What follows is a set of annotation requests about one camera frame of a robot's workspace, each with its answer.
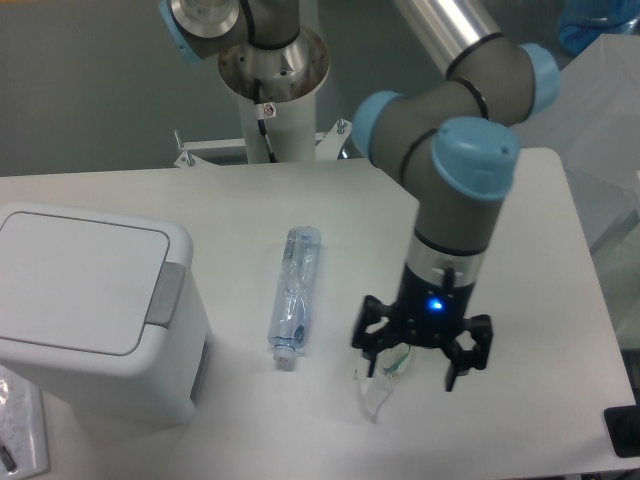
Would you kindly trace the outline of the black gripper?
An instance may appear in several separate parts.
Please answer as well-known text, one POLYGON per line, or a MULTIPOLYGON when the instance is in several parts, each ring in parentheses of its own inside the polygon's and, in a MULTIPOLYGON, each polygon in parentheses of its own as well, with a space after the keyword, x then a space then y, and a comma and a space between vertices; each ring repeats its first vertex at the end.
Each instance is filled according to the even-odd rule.
POLYGON ((378 355, 401 343, 423 348, 440 348, 450 364, 445 375, 445 391, 471 369, 487 367, 493 340, 492 318, 480 314, 465 318, 475 284, 446 290, 428 282, 404 266, 398 296, 386 305, 372 295, 363 299, 353 327, 351 346, 368 361, 366 374, 374 375, 378 355), (470 349, 458 341, 462 333, 473 340, 470 349))

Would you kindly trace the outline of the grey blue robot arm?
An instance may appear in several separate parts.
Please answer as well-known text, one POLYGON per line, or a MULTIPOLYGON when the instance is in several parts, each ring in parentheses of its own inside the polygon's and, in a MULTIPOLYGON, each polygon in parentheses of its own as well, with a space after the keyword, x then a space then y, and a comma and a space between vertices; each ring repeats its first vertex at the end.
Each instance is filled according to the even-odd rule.
MULTIPOLYGON (((351 344, 369 362, 399 344, 438 349, 445 378, 486 367, 488 315, 466 313, 520 152, 512 126, 550 106, 560 74, 535 44, 517 46, 476 1, 397 5, 444 83, 409 99, 391 91, 357 109, 357 150, 419 204, 396 300, 363 300, 351 344)), ((216 57, 244 112, 248 160, 310 160, 315 125, 285 108, 311 99, 328 74, 323 41, 296 1, 163 1, 163 22, 183 58, 216 57)))

